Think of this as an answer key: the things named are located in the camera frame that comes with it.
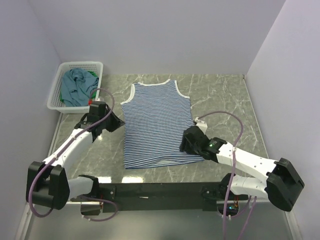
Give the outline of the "blue white striped tank top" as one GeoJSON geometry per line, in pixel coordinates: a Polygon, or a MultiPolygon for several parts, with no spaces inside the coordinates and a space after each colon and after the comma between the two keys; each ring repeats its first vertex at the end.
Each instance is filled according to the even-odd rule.
{"type": "Polygon", "coordinates": [[[202,162],[198,155],[180,151],[184,131],[194,125],[191,100],[176,80],[131,85],[121,103],[124,117],[125,169],[149,169],[202,162]]]}

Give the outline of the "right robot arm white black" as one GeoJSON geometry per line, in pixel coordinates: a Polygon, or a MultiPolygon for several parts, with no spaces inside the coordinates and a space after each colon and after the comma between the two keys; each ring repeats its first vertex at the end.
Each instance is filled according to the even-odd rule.
{"type": "Polygon", "coordinates": [[[290,212],[305,187],[289,160],[263,158],[235,148],[221,138],[209,139],[197,126],[184,131],[180,150],[217,164],[235,167],[249,175],[228,174],[223,178],[219,193],[226,200],[235,195],[253,196],[268,199],[278,209],[290,212]]]}

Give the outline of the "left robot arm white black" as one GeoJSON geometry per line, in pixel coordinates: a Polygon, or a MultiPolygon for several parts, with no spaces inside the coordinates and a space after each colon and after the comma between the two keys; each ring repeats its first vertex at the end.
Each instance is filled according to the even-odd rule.
{"type": "Polygon", "coordinates": [[[29,205],[60,210],[68,200],[79,196],[88,201],[96,200],[100,196],[98,178],[82,174],[68,179],[67,171],[103,131],[112,133],[124,124],[105,102],[95,101],[52,155],[29,165],[25,194],[29,205]]]}

